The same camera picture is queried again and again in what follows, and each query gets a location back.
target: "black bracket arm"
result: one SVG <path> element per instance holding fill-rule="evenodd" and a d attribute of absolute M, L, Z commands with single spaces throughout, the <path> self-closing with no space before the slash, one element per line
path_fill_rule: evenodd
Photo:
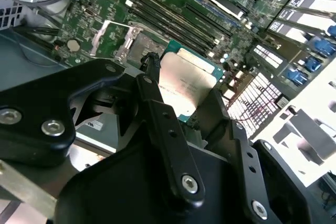
<path fill-rule="evenodd" d="M 116 63 L 95 60 L 2 92 L 0 109 L 15 112 L 2 114 L 0 159 L 59 165 L 78 125 L 102 112 L 115 113 L 124 138 L 134 140 L 138 129 L 133 126 L 145 125 L 157 161 L 163 164 L 172 205 L 182 211 L 200 207 L 205 188 L 174 110 L 161 97 L 155 57 L 149 58 L 148 67 L 154 79 L 148 74 L 133 78 Z M 119 106 L 122 100 L 126 104 Z"/>
<path fill-rule="evenodd" d="M 145 75 L 136 77 L 139 94 L 138 118 L 146 122 L 150 140 L 160 152 L 170 191 L 183 209 L 198 208 L 205 187 L 189 150 L 174 109 L 163 102 L 159 87 Z M 190 190 L 185 184 L 190 183 Z"/>
<path fill-rule="evenodd" d="M 201 132 L 209 142 L 206 149 L 234 167 L 245 215 L 255 223 L 281 223 L 268 202 L 258 153 L 249 145 L 243 126 L 229 118 L 218 90 L 210 92 L 197 116 L 202 118 Z"/>
<path fill-rule="evenodd" d="M 86 97 L 122 74 L 122 67 L 96 60 L 1 92 L 0 159 L 59 165 L 75 140 L 73 116 Z"/>

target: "green circuit board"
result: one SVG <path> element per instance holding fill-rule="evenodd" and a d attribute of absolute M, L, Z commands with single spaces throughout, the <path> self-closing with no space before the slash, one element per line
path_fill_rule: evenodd
<path fill-rule="evenodd" d="M 239 13 L 238 16 L 242 14 L 241 18 L 214 1 Z M 139 55 L 148 51 L 162 53 L 174 39 L 214 63 L 219 63 L 223 54 L 240 60 L 259 39 L 258 33 L 267 29 L 288 1 L 73 0 L 57 38 L 64 44 L 57 47 L 54 55 L 70 66 L 95 58 L 113 59 L 123 50 L 125 37 L 133 27 L 138 34 L 133 45 L 143 50 L 140 54 L 137 51 Z M 97 39 L 106 20 L 112 23 Z M 67 42 L 73 40 L 79 47 L 68 46 Z M 95 52 L 92 52 L 93 41 L 97 46 Z M 128 54 L 134 54 L 132 48 L 127 49 L 127 57 Z M 138 58 L 128 58 L 137 65 Z"/>

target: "black plastic bracket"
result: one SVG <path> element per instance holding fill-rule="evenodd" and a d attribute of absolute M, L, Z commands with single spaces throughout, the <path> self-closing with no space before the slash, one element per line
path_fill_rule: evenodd
<path fill-rule="evenodd" d="M 321 211 L 313 195 L 271 144 L 258 140 L 253 148 L 259 154 L 272 208 L 282 223 L 332 223 L 327 212 Z"/>
<path fill-rule="evenodd" d="M 209 143 L 206 149 L 226 158 L 234 167 L 245 215 L 256 223 L 281 223 L 268 202 L 258 153 L 249 145 L 243 126 L 229 118 L 220 92 L 212 90 L 198 111 L 203 118 L 211 118 L 210 122 L 200 122 Z M 264 209 L 256 211 L 256 203 Z"/>
<path fill-rule="evenodd" d="M 138 90 L 135 93 L 139 94 L 137 117 L 146 122 L 151 143 L 160 152 L 172 195 L 183 209 L 200 207 L 204 202 L 205 187 L 174 109 L 163 102 L 157 83 L 148 76 L 139 75 L 136 82 Z M 197 183 L 195 193 L 183 187 L 185 175 Z"/>
<path fill-rule="evenodd" d="M 85 102 L 81 95 L 116 84 L 122 74 L 111 61 L 95 60 L 1 92 L 0 110 L 14 109 L 22 118 L 0 124 L 0 159 L 46 167 L 62 163 L 76 137 L 73 116 Z M 43 133 L 49 120 L 60 122 L 64 132 Z"/>

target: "sticker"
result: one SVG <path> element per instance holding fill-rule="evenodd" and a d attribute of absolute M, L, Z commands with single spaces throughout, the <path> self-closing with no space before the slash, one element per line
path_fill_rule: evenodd
<path fill-rule="evenodd" d="M 86 124 L 87 126 L 94 128 L 97 131 L 101 131 L 101 128 L 103 128 L 103 125 L 101 122 L 98 121 L 92 121 Z"/>
<path fill-rule="evenodd" d="M 276 101 L 275 104 L 279 109 L 283 109 L 289 103 L 289 99 L 287 99 L 284 95 L 281 95 Z"/>

